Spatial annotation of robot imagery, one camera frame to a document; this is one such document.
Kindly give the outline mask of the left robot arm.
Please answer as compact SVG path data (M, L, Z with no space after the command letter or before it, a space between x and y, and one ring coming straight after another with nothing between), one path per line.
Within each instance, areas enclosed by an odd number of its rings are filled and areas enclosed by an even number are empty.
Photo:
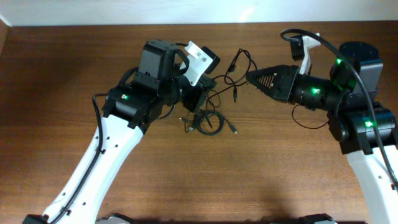
M63 190L24 223L94 223L113 180L162 108L182 103L194 113L215 87L208 77L220 58L208 47L148 40L140 64L125 72L95 108L97 129Z

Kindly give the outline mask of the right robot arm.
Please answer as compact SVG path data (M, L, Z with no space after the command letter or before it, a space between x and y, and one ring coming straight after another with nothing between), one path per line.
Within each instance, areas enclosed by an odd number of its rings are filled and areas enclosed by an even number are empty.
M384 154L397 169L397 119L375 101L383 63L371 44L345 42L340 53L348 58L368 89L376 120L372 121L357 81L337 59L330 79L302 75L295 65L277 65L247 72L247 81L273 100L327 112L329 130L363 190L372 223L397 223L397 187L391 180L373 128L378 127Z

